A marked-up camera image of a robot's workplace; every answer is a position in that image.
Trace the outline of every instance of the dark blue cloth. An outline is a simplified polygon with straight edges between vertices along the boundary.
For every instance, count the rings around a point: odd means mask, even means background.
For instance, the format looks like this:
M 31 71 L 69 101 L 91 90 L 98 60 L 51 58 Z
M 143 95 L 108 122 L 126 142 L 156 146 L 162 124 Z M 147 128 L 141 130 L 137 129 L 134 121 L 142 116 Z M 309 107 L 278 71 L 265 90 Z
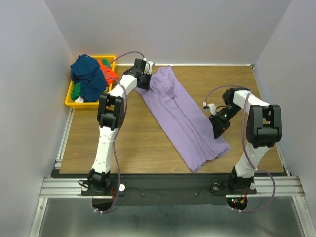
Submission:
M 107 88 L 100 64 L 94 58 L 83 54 L 78 57 L 71 68 L 71 80 L 80 82 L 80 97 L 85 102 L 95 102 Z

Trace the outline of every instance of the wooden table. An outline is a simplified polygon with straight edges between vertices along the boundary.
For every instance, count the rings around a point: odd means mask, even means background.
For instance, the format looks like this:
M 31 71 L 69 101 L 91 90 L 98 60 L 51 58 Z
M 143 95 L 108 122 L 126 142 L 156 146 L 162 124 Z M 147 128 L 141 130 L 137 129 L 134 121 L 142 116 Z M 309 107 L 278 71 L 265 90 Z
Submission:
M 126 69 L 117 67 L 116 73 L 121 76 Z M 208 92 L 220 85 L 242 85 L 251 88 L 256 96 L 260 96 L 250 67 L 173 67 L 173 70 L 201 109 Z M 225 89 L 215 91 L 208 101 L 217 106 L 222 105 L 224 91 Z M 99 138 L 96 118 L 97 109 L 75 110 L 60 173 L 88 173 L 91 169 Z M 242 111 L 231 119 L 231 127 L 223 135 L 232 150 L 225 156 L 204 164 L 200 173 L 231 171 L 243 153 L 241 122 Z M 116 144 L 122 173 L 191 172 L 136 91 L 132 91 L 128 96 L 127 115 Z M 270 172 L 283 172 L 275 146 L 265 154 L 259 168 Z M 111 172 L 117 172 L 114 157 Z

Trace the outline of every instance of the lavender fabric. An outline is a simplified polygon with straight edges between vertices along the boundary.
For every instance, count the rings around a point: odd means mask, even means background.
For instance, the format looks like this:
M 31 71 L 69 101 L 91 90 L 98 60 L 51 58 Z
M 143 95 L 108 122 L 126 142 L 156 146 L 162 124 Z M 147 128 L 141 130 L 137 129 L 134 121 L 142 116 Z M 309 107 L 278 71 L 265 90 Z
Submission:
M 170 66 L 152 75 L 150 89 L 136 89 L 192 172 L 231 148 L 222 137 L 214 139 L 213 126 L 177 80 Z

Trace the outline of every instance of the gray wall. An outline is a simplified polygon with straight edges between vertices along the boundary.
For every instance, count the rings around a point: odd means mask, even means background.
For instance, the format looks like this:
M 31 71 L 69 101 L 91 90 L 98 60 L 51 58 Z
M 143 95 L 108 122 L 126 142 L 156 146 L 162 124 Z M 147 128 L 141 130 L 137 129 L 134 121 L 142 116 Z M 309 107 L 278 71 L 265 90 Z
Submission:
M 290 0 L 46 0 L 74 55 L 253 64 Z M 132 63 L 135 55 L 119 62 Z
M 28 236 L 69 109 L 73 56 L 42 0 L 0 7 L 0 236 Z
M 316 1 L 293 0 L 254 68 L 262 97 L 282 107 L 280 147 L 316 225 Z

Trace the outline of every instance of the yellow plastic crate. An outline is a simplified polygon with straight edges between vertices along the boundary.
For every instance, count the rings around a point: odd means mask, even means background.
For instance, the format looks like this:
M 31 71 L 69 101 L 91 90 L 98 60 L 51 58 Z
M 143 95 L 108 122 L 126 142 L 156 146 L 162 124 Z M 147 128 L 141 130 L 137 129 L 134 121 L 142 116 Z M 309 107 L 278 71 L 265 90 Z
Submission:
M 106 59 L 108 62 L 112 62 L 116 57 L 115 56 L 107 56 L 107 55 L 100 55 L 100 56 L 91 56 L 92 58 L 95 58 L 96 60 L 102 60 Z M 112 70 L 114 71 L 115 69 L 115 62 L 112 63 L 111 65 Z M 68 92 L 66 95 L 65 99 L 65 104 L 70 106 L 71 108 L 74 109 L 84 109 L 84 108 L 97 108 L 99 106 L 99 101 L 97 102 L 83 102 L 83 103 L 76 103 L 72 100 L 71 98 L 71 93 L 74 90 L 75 83 L 71 80 L 69 87 L 68 87 Z M 104 91 L 104 93 L 107 93 L 112 90 L 113 84 L 111 83 L 109 87 Z

